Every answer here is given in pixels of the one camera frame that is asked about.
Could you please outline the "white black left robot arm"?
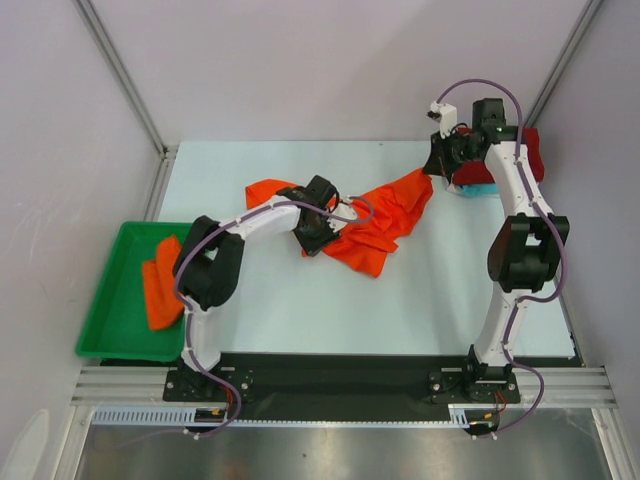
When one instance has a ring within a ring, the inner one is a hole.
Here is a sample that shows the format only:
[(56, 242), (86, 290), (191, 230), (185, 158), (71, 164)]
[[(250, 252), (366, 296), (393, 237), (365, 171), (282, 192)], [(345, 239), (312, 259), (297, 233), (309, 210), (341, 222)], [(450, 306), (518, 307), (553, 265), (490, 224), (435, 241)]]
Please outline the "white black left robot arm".
[(178, 377), (165, 387), (165, 398), (191, 401), (232, 400), (235, 392), (214, 367), (221, 360), (218, 317), (239, 284), (246, 246), (291, 232), (303, 252), (317, 255), (359, 220), (353, 200), (314, 176), (305, 186), (282, 187), (256, 207), (226, 221), (197, 218), (174, 264), (174, 294), (184, 306), (184, 344)]

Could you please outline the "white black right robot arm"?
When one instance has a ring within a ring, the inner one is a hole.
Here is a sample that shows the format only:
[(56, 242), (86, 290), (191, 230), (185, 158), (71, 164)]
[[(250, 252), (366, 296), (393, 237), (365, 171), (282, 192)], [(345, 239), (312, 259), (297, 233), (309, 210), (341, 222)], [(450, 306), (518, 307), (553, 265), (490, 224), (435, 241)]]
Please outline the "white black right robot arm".
[(540, 293), (566, 272), (570, 225), (567, 217), (553, 212), (540, 192), (524, 129), (507, 124), (501, 99), (475, 102), (471, 126), (459, 123), (456, 108), (443, 101), (433, 102), (428, 116), (438, 129), (431, 136), (424, 173), (451, 181), (463, 166), (481, 162), (497, 187), (504, 212), (487, 255), (493, 292), (484, 325), (457, 378), (449, 381), (440, 376), (432, 383), (436, 394), (451, 389), (454, 399), (487, 404), (516, 386), (513, 345), (526, 309), (559, 295)]

